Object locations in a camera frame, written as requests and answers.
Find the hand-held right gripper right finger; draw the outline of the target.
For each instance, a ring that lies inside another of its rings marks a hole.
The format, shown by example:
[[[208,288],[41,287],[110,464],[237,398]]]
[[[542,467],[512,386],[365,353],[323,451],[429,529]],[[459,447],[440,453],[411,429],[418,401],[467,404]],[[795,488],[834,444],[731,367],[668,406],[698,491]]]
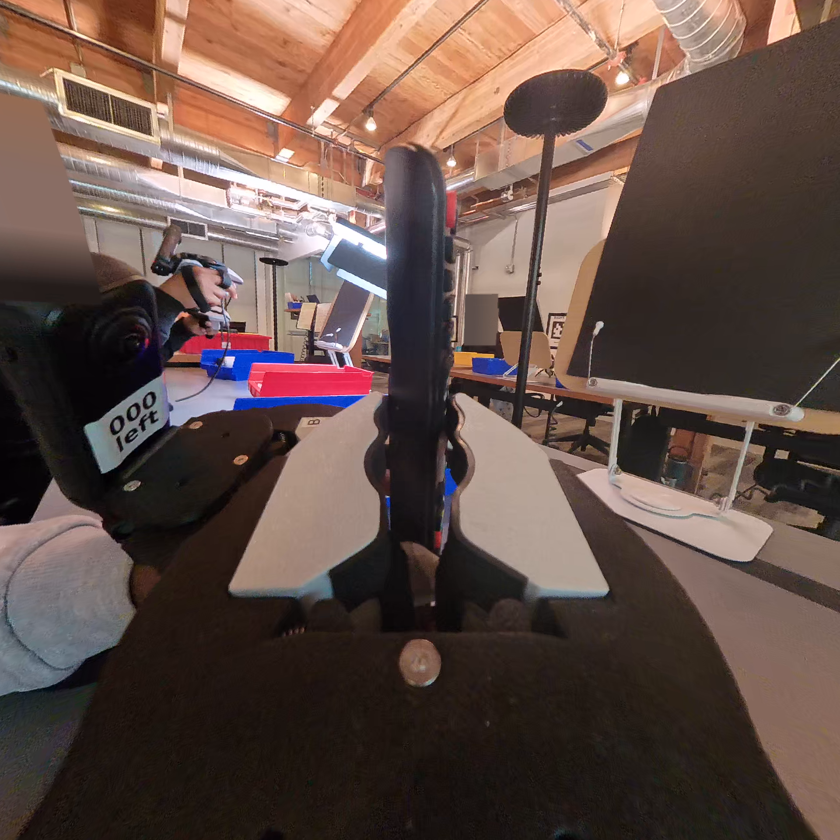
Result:
[[[531,618],[540,602],[610,593],[549,458],[530,437],[466,394],[448,410],[456,489],[437,566],[437,628],[462,629],[511,602]]]

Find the red plastic bin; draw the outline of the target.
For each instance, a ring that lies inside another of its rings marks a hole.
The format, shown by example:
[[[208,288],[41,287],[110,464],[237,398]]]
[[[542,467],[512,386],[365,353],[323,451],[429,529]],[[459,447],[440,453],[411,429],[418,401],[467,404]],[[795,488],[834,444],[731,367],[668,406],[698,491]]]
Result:
[[[352,365],[255,362],[248,375],[253,397],[365,396],[373,373]]]
[[[177,351],[181,354],[201,354],[205,350],[272,350],[270,336],[250,332],[219,332],[213,337],[194,335]]]

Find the white air vent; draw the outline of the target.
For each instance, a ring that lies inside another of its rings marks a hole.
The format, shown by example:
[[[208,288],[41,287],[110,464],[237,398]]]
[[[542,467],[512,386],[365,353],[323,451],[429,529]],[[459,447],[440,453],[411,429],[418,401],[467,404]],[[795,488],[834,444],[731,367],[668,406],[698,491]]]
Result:
[[[158,113],[152,103],[58,68],[50,68],[43,77],[54,82],[62,118],[161,145]]]

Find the blue bin white tag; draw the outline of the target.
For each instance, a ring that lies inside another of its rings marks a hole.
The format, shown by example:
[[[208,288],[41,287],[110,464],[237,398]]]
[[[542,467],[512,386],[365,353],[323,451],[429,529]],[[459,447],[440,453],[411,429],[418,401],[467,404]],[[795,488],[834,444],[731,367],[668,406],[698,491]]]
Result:
[[[322,522],[353,518],[364,531],[376,530],[379,517],[379,468],[384,449],[375,415],[387,410],[386,395],[239,398],[236,411],[250,408],[300,409],[314,416],[316,408],[337,407],[343,413],[346,445],[340,452],[316,454],[295,446],[270,493],[258,530],[319,529]]]

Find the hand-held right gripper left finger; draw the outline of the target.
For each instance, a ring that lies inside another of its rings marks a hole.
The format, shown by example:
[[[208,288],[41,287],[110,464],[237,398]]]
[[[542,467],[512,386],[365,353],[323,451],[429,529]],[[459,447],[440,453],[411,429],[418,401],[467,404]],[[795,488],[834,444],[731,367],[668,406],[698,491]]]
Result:
[[[228,584],[241,599],[329,599],[351,612],[378,602],[397,629],[397,541],[385,474],[385,397],[373,392],[294,446]]]

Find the person's left forearm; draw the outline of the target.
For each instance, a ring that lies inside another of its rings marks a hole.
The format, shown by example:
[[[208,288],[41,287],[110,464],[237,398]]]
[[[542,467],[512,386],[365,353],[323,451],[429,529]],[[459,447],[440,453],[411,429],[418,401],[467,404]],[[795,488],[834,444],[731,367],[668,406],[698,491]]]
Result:
[[[1,527],[1,696],[54,686],[136,613],[133,562],[97,518]]]

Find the LED light panel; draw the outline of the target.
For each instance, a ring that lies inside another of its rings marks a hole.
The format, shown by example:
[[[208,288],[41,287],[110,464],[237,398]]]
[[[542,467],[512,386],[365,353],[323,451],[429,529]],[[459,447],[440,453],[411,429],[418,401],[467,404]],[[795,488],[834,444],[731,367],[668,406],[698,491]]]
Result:
[[[355,286],[386,299],[385,241],[377,234],[337,217],[321,255],[322,266]]]

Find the black board wooden edge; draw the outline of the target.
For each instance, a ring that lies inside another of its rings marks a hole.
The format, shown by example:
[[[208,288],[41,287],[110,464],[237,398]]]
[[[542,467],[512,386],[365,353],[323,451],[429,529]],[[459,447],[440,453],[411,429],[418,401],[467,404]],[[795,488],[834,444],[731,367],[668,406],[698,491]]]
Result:
[[[374,296],[366,288],[343,281],[315,342],[316,348],[326,352],[333,366],[353,366],[350,352],[361,335]]]
[[[557,364],[794,404],[838,356],[838,17],[654,95]],[[794,428],[838,434],[838,365]]]

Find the silver ventilation duct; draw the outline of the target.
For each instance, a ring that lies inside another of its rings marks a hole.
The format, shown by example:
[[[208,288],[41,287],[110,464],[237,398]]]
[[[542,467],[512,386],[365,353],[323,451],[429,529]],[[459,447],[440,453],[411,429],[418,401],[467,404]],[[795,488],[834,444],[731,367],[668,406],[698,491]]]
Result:
[[[739,1],[654,1],[654,5],[685,56],[675,78],[739,54],[747,27]]]

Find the blue plastic bin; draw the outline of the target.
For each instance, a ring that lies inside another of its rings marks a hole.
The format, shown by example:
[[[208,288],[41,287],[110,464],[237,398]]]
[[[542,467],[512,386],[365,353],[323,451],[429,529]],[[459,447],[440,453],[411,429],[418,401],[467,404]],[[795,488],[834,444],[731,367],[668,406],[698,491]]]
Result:
[[[245,382],[255,363],[293,364],[293,353],[269,350],[210,349],[204,350],[199,362],[208,378],[220,381]]]

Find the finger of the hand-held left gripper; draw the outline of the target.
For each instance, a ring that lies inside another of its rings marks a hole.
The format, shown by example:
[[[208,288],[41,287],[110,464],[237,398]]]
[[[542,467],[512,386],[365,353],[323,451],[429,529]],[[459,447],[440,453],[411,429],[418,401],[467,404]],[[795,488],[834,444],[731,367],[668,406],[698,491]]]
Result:
[[[303,416],[297,425],[297,448],[316,454],[340,452],[347,444],[343,413]]]

